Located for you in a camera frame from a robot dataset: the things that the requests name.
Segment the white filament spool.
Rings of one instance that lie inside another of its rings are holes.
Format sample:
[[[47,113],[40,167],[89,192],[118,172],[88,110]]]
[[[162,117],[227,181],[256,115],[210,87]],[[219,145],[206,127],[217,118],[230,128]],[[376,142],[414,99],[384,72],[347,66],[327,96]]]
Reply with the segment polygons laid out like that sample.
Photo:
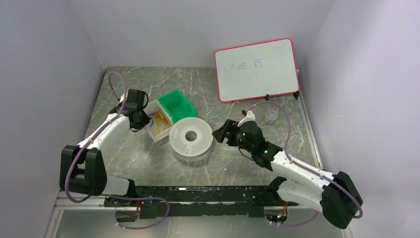
[[[211,126],[203,119],[188,117],[172,126],[169,143],[175,155],[189,163],[203,159],[212,145]]]

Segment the green plastic bin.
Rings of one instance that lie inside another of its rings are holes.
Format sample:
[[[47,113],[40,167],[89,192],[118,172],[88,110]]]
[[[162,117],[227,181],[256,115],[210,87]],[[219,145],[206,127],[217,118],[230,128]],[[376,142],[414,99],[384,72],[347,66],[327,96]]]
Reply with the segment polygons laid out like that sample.
[[[172,90],[160,96],[157,100],[173,123],[177,123],[184,118],[197,117],[194,106],[179,89]]]

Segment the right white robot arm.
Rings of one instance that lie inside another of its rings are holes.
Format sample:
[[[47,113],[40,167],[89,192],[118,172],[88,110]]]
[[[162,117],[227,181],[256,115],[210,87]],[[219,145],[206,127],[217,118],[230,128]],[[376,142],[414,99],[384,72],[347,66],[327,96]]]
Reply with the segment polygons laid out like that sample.
[[[249,152],[258,166],[285,176],[285,181],[275,186],[282,200],[312,208],[340,229],[363,215],[363,200],[347,173],[323,171],[294,158],[284,147],[267,141],[254,121],[228,119],[212,135],[218,143],[225,141]]]

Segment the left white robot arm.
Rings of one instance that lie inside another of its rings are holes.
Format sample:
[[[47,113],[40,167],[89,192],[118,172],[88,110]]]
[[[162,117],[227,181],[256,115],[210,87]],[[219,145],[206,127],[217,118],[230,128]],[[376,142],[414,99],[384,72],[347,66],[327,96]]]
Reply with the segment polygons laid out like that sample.
[[[150,118],[144,111],[149,102],[146,92],[129,89],[101,126],[77,145],[67,145],[61,152],[60,189],[87,196],[117,195],[136,197],[131,179],[109,176],[104,157],[112,144],[126,131],[139,131]]]

